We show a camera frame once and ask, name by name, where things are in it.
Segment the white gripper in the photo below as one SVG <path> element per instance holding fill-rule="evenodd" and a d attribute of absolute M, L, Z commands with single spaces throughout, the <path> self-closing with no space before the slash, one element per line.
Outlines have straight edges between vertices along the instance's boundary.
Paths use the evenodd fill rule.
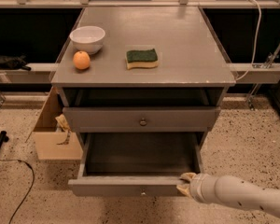
<path fill-rule="evenodd" d="M 181 180 L 189 184 L 177 185 L 176 188 L 186 197 L 193 198 L 198 203 L 209 203 L 211 195 L 203 193 L 207 187 L 212 188 L 212 176 L 208 174 L 184 173 L 180 176 Z"/>

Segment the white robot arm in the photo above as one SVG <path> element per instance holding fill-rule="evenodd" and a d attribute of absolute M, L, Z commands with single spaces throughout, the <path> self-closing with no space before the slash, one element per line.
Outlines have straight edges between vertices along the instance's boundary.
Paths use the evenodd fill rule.
<path fill-rule="evenodd" d="M 280 218 L 280 189 L 268 189 L 233 176 L 184 173 L 176 188 L 198 203 L 215 203 L 241 210 L 260 210 Z"/>

